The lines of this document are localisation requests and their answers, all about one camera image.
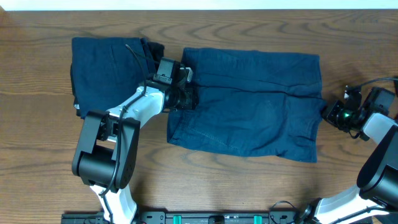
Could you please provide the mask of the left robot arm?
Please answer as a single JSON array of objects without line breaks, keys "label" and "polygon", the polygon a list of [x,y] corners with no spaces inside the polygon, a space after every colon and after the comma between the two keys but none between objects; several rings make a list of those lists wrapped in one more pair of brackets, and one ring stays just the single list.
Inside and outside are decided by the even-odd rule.
[{"label": "left robot arm", "polygon": [[86,114],[72,172],[97,195],[107,223],[134,223],[137,204],[129,182],[134,172],[141,128],[168,111],[192,110],[198,103],[190,82],[193,70],[161,58],[158,70],[144,79],[120,105]]}]

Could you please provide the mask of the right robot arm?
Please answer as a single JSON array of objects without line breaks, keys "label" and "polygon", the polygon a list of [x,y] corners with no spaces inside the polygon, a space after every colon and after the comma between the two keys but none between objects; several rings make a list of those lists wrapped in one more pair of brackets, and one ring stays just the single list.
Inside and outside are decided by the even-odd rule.
[{"label": "right robot arm", "polygon": [[377,147],[354,186],[314,201],[296,223],[354,223],[397,212],[397,121],[388,116],[394,98],[385,88],[372,88],[365,99],[359,87],[347,88],[344,101],[323,110],[326,122],[345,133],[356,131],[355,138],[372,140]]}]

